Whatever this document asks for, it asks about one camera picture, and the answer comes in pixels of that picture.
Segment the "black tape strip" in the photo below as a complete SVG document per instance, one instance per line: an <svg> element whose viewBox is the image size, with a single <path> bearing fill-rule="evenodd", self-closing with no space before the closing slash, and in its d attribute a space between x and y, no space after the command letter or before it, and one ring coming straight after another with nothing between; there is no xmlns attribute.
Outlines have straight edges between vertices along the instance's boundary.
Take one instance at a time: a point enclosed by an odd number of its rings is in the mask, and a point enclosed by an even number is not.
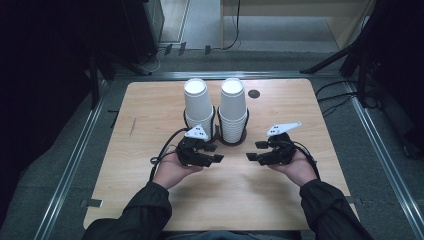
<svg viewBox="0 0 424 240"><path fill-rule="evenodd" d="M108 110L107 111L108 113L111 113L111 114L113 114L114 115L114 118L113 118L113 121L112 121L112 123L111 123L111 125L110 125L110 128L114 128L114 126L115 126L115 124L116 124L116 121L117 121L117 118L118 118L118 115L119 115L119 110Z"/></svg>

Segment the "light wooden furniture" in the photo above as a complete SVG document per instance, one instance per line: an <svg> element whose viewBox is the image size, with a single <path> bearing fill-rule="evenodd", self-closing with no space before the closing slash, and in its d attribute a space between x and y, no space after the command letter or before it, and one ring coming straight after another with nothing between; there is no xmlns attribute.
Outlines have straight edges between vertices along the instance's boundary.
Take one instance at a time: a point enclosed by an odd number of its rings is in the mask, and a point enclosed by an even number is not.
<svg viewBox="0 0 424 240"><path fill-rule="evenodd" d="M376 0L220 0L221 41L224 41L224 17L241 16L325 17L340 49L357 36Z"/></svg>

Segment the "person's left hand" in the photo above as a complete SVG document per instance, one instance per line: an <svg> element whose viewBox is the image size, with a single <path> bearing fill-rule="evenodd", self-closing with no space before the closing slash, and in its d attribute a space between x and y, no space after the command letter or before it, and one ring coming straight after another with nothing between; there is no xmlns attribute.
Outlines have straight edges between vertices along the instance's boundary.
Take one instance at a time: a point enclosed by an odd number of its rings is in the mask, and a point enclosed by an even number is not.
<svg viewBox="0 0 424 240"><path fill-rule="evenodd" d="M202 171L199 166L184 166L176 153L163 157L153 177L153 182L165 189L170 189L180 183L185 177Z"/></svg>

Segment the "black cabinet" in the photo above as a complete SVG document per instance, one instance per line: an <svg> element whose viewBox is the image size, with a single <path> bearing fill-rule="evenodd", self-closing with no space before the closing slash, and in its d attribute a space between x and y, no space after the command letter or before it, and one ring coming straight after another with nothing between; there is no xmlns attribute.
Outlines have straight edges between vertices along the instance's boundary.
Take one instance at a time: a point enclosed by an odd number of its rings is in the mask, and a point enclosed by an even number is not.
<svg viewBox="0 0 424 240"><path fill-rule="evenodd" d="M164 26L161 0L121 0L130 36L135 47L136 62L158 52Z"/></svg>

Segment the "metal floor rail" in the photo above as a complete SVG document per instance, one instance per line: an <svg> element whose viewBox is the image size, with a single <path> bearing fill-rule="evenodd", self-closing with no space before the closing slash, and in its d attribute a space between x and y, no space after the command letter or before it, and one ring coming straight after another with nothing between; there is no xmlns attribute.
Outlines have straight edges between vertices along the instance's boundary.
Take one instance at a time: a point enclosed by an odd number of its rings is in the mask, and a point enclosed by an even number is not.
<svg viewBox="0 0 424 240"><path fill-rule="evenodd" d="M369 155L361 216L377 240L424 240L424 158L412 159L388 121L376 108L352 100Z"/></svg>
<svg viewBox="0 0 424 240"><path fill-rule="evenodd" d="M61 175L60 181L49 201L47 209L43 215L41 223L33 240L48 240L53 227L57 221L59 213L68 195L69 189L74 180L75 174L80 165L82 156L85 152L88 141L92 135L94 127L99 118L101 109L104 105L104 99L110 89L110 83L106 80L101 81L99 102L90 110L84 123L83 129L72 150L67 165Z"/></svg>
<svg viewBox="0 0 424 240"><path fill-rule="evenodd" d="M226 78L254 79L294 79L294 78L338 78L337 72L318 72L303 74L300 71L198 71L198 72L155 72L150 75L137 75L132 72L120 72L115 79L129 81L185 81L191 78L203 80L223 80Z"/></svg>

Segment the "stack of white paper cups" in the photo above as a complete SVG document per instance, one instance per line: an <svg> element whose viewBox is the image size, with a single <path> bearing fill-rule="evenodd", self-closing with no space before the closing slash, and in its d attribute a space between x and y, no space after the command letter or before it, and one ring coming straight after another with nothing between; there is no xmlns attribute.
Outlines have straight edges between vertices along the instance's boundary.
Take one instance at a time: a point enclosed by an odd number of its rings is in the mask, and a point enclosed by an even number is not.
<svg viewBox="0 0 424 240"><path fill-rule="evenodd" d="M240 79L228 78L222 82L218 117L222 140L228 144L239 142L248 119L245 89Z"/></svg>
<svg viewBox="0 0 424 240"><path fill-rule="evenodd" d="M189 128L200 125L206 133L206 142L214 137L215 108L211 103L208 87L204 80L192 78L184 84L184 120Z"/></svg>

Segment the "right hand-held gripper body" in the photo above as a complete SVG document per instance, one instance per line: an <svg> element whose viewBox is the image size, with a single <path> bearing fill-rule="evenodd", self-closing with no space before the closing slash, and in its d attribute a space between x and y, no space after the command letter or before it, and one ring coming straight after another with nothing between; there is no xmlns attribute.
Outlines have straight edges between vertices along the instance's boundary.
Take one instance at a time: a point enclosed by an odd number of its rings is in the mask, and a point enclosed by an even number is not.
<svg viewBox="0 0 424 240"><path fill-rule="evenodd" d="M266 165L288 164L295 152L296 146L288 135L288 131L301 126L301 122L273 124L268 130L267 145L272 148L266 159Z"/></svg>

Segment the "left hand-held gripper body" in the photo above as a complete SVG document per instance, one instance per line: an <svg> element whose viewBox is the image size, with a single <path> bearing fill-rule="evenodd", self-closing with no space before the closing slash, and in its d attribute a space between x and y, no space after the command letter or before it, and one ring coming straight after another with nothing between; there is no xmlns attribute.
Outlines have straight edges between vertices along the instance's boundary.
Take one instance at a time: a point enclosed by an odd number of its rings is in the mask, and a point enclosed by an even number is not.
<svg viewBox="0 0 424 240"><path fill-rule="evenodd" d="M202 146L207 143L206 139L207 136L200 125L191 128L184 134L176 148L178 159L182 165L202 167L200 157L207 154L200 153L200 150L203 150Z"/></svg>

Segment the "person's right hand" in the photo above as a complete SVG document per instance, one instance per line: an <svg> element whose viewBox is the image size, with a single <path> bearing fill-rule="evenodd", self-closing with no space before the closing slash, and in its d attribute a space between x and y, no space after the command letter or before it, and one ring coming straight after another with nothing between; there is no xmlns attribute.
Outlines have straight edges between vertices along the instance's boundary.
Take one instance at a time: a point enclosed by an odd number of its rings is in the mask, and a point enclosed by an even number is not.
<svg viewBox="0 0 424 240"><path fill-rule="evenodd" d="M269 165L269 168L286 175L294 184L302 187L306 183L317 179L313 167L309 164L306 156L296 151L289 164Z"/></svg>

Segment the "grey tape strip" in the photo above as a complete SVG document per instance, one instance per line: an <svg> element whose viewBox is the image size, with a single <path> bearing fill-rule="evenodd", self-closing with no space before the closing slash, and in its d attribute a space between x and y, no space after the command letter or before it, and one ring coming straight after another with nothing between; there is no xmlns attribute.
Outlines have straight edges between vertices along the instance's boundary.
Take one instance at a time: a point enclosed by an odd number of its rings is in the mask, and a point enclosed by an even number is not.
<svg viewBox="0 0 424 240"><path fill-rule="evenodd" d="M100 199L83 199L80 202L80 206L81 207L96 207L96 208L100 208L103 204L103 201Z"/></svg>

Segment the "black tripod stand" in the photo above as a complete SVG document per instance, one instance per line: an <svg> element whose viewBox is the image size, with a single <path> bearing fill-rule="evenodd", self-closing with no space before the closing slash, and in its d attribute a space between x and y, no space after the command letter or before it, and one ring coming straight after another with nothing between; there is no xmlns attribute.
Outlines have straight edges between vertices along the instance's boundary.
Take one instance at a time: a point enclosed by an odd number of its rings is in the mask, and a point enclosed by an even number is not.
<svg viewBox="0 0 424 240"><path fill-rule="evenodd" d="M350 77L356 69L359 69L357 98L360 104L366 108L368 56L371 52L372 44L376 42L379 28L383 24L383 16L388 6L388 0L376 0L376 5L367 23L361 30L358 37L350 45L318 64L308 69L301 70L300 73L314 74L342 57L345 57L345 60L339 69L339 74L341 77Z"/></svg>
<svg viewBox="0 0 424 240"><path fill-rule="evenodd" d="M100 103L100 85L98 73L101 73L107 81L113 81L116 76L116 72L113 67L114 63L117 63L127 70L130 70L136 75L150 76L152 74L152 71L143 70L140 65L124 61L122 58L112 53L99 49L91 49L89 55L89 78L91 82L92 109L94 109Z"/></svg>

